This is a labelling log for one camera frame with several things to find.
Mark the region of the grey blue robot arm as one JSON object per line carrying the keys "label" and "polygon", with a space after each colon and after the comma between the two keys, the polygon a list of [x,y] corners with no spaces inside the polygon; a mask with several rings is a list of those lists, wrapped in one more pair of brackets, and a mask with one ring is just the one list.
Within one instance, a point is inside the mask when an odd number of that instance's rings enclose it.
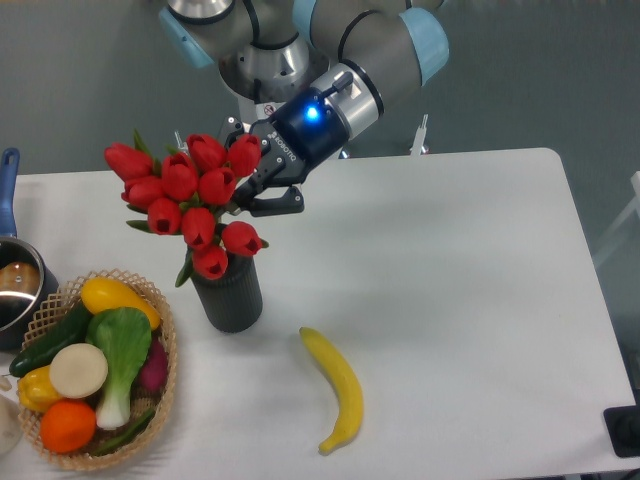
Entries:
{"label": "grey blue robot arm", "polygon": [[170,1],[159,20],[196,68],[215,66],[239,114],[231,145],[257,136],[262,158],[227,203],[255,217],[301,212],[299,187],[322,162],[447,63],[434,1]]}

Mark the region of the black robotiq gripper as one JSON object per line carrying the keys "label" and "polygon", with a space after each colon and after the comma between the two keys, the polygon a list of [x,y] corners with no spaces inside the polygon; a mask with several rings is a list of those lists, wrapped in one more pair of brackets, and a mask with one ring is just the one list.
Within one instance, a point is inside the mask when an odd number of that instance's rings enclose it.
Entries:
{"label": "black robotiq gripper", "polygon": [[227,211],[238,215],[249,212],[253,217],[297,214],[304,211],[304,198],[298,186],[309,173],[346,144],[348,131],[335,112],[322,107],[321,123],[305,126],[295,110],[286,115],[278,109],[273,120],[251,125],[229,116],[217,134],[219,143],[228,150],[240,137],[254,135],[259,139],[261,159],[254,172],[234,192]]}

